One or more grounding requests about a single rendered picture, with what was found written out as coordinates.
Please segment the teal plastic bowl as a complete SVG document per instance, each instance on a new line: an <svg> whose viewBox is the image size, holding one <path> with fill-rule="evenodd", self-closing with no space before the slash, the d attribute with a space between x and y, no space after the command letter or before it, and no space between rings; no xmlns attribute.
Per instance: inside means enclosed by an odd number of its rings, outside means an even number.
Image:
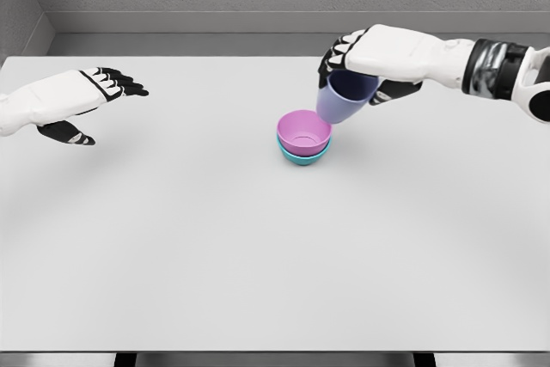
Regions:
<svg viewBox="0 0 550 367"><path fill-rule="evenodd" d="M332 140L329 139L327 141L327 145L321 150L321 152L312 155L312 156L298 156L295 154L290 153L281 143L281 141L278 139L278 147L281 150L284 158L287 161L290 161L298 166L308 166L311 165L317 161L319 161L329 150Z"/></svg>

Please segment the lavender plastic cup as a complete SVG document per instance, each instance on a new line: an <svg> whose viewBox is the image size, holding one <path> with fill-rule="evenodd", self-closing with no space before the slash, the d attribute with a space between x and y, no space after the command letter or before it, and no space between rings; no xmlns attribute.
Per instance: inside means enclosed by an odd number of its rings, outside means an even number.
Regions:
<svg viewBox="0 0 550 367"><path fill-rule="evenodd" d="M319 89L315 110L323 121L333 125L341 123L362 109L378 86L377 76L336 70L327 77L327 84Z"/></svg>

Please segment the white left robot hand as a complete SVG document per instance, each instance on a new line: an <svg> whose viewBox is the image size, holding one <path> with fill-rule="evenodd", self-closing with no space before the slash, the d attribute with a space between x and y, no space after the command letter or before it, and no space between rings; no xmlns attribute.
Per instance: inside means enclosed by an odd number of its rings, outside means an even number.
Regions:
<svg viewBox="0 0 550 367"><path fill-rule="evenodd" d="M38 99L33 120L38 132L63 144L95 145L95 140L72 125L68 118L89 113L122 96L145 97L149 91L120 70L94 67L67 70L30 85Z"/></svg>

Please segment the pink plastic bowl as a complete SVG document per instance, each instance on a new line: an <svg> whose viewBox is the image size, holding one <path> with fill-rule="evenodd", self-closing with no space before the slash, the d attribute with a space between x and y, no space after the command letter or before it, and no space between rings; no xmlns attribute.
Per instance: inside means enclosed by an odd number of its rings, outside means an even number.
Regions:
<svg viewBox="0 0 550 367"><path fill-rule="evenodd" d="M332 136L332 125L315 111L296 110L283 115L277 124L277 135L283 147L296 156L321 153Z"/></svg>

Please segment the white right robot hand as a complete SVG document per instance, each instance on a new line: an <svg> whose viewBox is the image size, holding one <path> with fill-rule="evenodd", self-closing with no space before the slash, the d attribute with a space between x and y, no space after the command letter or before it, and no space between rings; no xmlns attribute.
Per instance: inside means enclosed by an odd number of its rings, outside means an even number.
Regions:
<svg viewBox="0 0 550 367"><path fill-rule="evenodd" d="M371 106L399 99L420 90L443 46L434 35L382 24L344 34L321 59L319 86L335 71L348 70L382 79Z"/></svg>

